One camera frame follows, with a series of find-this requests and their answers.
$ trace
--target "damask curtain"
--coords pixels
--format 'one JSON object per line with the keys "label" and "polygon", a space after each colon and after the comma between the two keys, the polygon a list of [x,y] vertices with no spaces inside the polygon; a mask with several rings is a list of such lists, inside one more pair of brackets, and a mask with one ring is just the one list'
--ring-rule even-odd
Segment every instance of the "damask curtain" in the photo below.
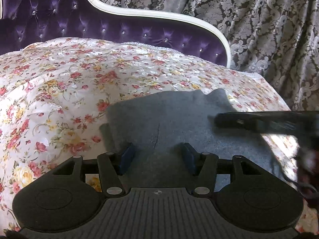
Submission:
{"label": "damask curtain", "polygon": [[229,41],[231,68],[265,77],[292,110],[319,110],[319,0],[101,0],[200,18]]}

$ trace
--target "floral bedspread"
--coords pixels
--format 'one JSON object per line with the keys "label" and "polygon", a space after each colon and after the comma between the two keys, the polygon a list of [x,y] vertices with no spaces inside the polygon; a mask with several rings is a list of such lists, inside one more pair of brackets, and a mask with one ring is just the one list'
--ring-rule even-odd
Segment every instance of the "floral bedspread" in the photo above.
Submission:
{"label": "floral bedspread", "polygon": [[[107,150],[98,128],[110,104],[164,90],[217,88],[238,111],[289,110],[257,74],[144,44],[58,38],[0,56],[1,231],[19,230],[12,213],[19,190],[73,155],[92,159]],[[295,139],[264,138],[294,179]],[[87,183],[99,189],[96,177]],[[315,213],[305,207],[297,228],[317,232]]]}

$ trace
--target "bed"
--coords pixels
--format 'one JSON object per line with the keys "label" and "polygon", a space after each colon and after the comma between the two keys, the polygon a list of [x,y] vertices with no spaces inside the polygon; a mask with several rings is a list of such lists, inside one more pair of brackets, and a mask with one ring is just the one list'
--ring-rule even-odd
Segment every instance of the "bed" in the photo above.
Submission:
{"label": "bed", "polygon": [[[229,69],[212,25],[174,13],[99,0],[1,0],[0,228],[19,230],[12,199],[72,155],[105,152],[106,107],[164,90],[225,89],[238,111],[289,110],[258,74]],[[294,138],[264,136],[295,178]],[[98,179],[87,183],[99,190]],[[305,207],[299,230],[315,231]]]}

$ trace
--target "purple tufted headboard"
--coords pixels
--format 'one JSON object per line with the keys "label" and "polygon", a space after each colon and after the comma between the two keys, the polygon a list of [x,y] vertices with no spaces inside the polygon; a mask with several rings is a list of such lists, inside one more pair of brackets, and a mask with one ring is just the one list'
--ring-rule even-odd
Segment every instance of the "purple tufted headboard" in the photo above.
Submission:
{"label": "purple tufted headboard", "polygon": [[2,0],[0,54],[58,37],[139,42],[230,65],[225,37],[190,16],[116,8],[99,0]]}

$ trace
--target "gray felt cloth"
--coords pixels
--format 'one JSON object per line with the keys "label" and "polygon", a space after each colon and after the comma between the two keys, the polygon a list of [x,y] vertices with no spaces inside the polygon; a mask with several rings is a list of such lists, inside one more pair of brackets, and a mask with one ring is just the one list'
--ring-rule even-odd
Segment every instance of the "gray felt cloth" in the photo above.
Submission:
{"label": "gray felt cloth", "polygon": [[[188,173],[180,152],[184,142],[223,159],[243,155],[281,177],[279,163],[259,134],[214,126],[216,114],[234,111],[223,89],[208,95],[200,90],[159,92],[109,106],[103,139],[108,146],[114,143],[117,152],[127,142],[136,146],[136,156],[121,177],[126,188],[192,186],[196,178]],[[218,177],[215,190],[228,183],[228,177]]]}

